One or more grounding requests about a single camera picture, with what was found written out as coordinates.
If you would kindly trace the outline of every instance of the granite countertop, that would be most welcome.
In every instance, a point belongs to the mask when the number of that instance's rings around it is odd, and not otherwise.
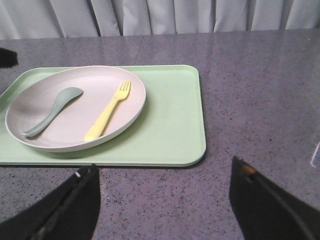
[[[199,71],[203,159],[185,168],[102,167],[94,240],[242,240],[228,197],[234,155],[320,209],[318,154],[310,164],[320,141],[320,29],[0,40],[0,47],[16,51],[19,62],[0,69],[0,93],[38,67],[184,64]],[[0,221],[76,169],[1,167]]]

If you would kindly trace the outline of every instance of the green spoon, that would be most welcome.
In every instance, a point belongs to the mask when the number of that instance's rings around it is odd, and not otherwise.
[[[63,89],[56,96],[48,116],[30,130],[23,132],[22,135],[31,138],[42,132],[55,119],[67,103],[80,96],[83,92],[82,89],[77,87],[67,87]]]

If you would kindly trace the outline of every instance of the curtain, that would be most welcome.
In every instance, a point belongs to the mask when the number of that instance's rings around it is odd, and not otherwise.
[[[0,39],[310,29],[320,0],[0,0]]]

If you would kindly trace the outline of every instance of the white plate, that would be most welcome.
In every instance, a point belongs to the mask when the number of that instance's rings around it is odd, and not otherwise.
[[[85,142],[84,136],[123,81],[131,81],[130,94],[114,110],[103,135]],[[21,135],[49,113],[57,94],[77,87],[82,96],[66,107],[34,138]],[[47,152],[73,152],[102,144],[127,129],[140,114],[146,99],[142,81],[133,73],[113,66],[83,66],[58,72],[21,92],[5,116],[8,132],[19,142]]]

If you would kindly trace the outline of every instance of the fork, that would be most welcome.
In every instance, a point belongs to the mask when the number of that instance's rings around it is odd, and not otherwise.
[[[109,118],[115,109],[117,103],[128,97],[131,88],[131,81],[123,81],[115,94],[113,95],[110,103],[106,106],[100,116],[96,119],[94,125],[89,129],[84,136],[84,141],[88,142],[97,139],[101,136],[102,132],[106,128]]]

